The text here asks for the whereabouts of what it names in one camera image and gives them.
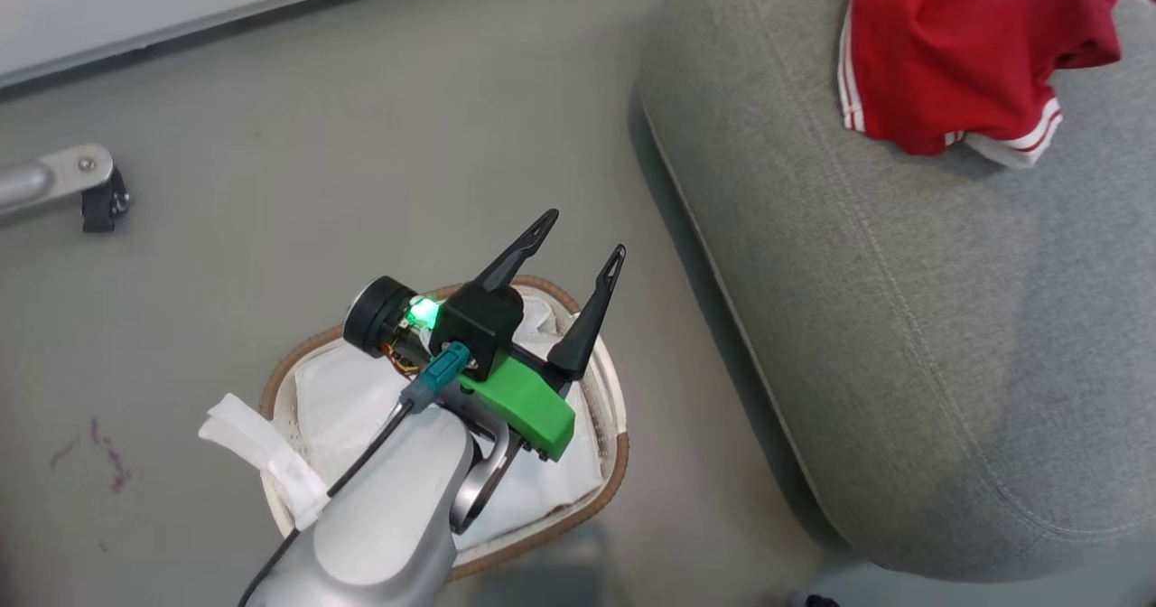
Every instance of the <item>robotic arm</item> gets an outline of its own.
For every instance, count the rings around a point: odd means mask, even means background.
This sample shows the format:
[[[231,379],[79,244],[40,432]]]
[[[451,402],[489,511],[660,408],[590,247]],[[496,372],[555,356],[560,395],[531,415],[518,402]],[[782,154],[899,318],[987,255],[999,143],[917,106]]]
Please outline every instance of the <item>robotic arm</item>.
[[[523,305],[510,283],[557,216],[546,212],[440,305],[392,277],[355,298],[344,340],[421,372],[329,489],[318,521],[286,538],[242,607],[429,604],[457,556],[452,533],[469,528],[518,451],[543,461],[565,452],[575,427],[565,395],[585,373],[625,249],[614,250],[581,314],[542,361],[512,341]],[[494,442],[490,454],[470,432]]]

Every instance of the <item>white fabric strap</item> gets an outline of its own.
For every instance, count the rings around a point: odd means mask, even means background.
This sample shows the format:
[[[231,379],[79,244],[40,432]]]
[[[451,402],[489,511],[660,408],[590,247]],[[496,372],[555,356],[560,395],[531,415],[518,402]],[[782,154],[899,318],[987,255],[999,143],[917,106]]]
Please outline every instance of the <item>white fabric strap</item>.
[[[297,530],[317,521],[329,502],[328,487],[280,432],[236,395],[227,394],[209,409],[197,434],[242,457],[257,471],[268,472],[281,502],[292,512]]]

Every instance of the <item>laundry basket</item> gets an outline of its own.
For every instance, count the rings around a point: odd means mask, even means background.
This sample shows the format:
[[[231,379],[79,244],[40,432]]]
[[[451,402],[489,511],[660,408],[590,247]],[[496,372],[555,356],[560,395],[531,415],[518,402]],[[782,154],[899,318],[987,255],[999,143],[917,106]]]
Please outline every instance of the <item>laundry basket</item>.
[[[581,309],[570,295],[547,282],[546,279],[520,274],[513,279],[513,287],[520,294],[536,295],[536,297],[549,303],[558,321],[558,327],[563,333],[570,327],[575,314]],[[438,289],[425,295],[435,299],[445,299],[457,289],[458,286],[445,287],[444,289]],[[342,343],[341,326],[338,326],[297,345],[289,353],[289,356],[286,356],[273,369],[273,373],[265,385],[265,392],[261,394],[260,405],[258,406],[261,415],[266,420],[269,420],[284,435],[289,444],[306,461],[310,460],[310,452],[304,446],[297,424],[297,385],[295,372],[313,357],[340,347]],[[618,387],[618,376],[614,371],[614,363],[610,361],[610,355],[601,336],[599,336],[598,342],[594,345],[594,353],[591,356],[586,375],[571,390],[571,392],[575,391],[583,393],[583,399],[590,413],[594,438],[598,444],[599,467],[602,475],[601,486],[586,496],[583,496],[578,502],[557,508],[546,517],[541,517],[538,520],[466,548],[465,550],[459,550],[450,576],[451,580],[512,560],[570,531],[602,510],[614,498],[615,493],[618,491],[622,479],[627,473],[630,439],[627,435],[627,410],[622,398],[622,390]],[[261,484],[264,484],[265,497],[269,503],[269,510],[273,512],[277,528],[281,530],[282,535],[288,535],[294,527],[292,517],[286,506],[282,505],[280,498],[277,498],[272,478],[265,472],[261,473]]]

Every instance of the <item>red clothing with white stripes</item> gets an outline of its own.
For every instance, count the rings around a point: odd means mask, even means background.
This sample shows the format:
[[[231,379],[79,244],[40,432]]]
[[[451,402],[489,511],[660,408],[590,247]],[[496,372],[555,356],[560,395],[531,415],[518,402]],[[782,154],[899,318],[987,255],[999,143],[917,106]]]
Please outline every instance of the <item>red clothing with white stripes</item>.
[[[839,49],[844,123],[938,155],[959,139],[1027,168],[1062,120],[1057,68],[1120,59],[1116,0],[851,0]]]

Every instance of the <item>green light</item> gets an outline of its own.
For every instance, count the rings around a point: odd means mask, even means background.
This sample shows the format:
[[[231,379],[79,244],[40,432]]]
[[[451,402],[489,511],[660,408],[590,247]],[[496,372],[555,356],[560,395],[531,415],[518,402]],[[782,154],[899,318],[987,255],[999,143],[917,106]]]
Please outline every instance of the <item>green light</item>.
[[[427,327],[432,330],[433,324],[437,323],[437,311],[442,308],[437,302],[429,298],[421,298],[413,306],[409,306],[409,312],[406,314],[406,320],[409,324],[415,324],[415,326]]]

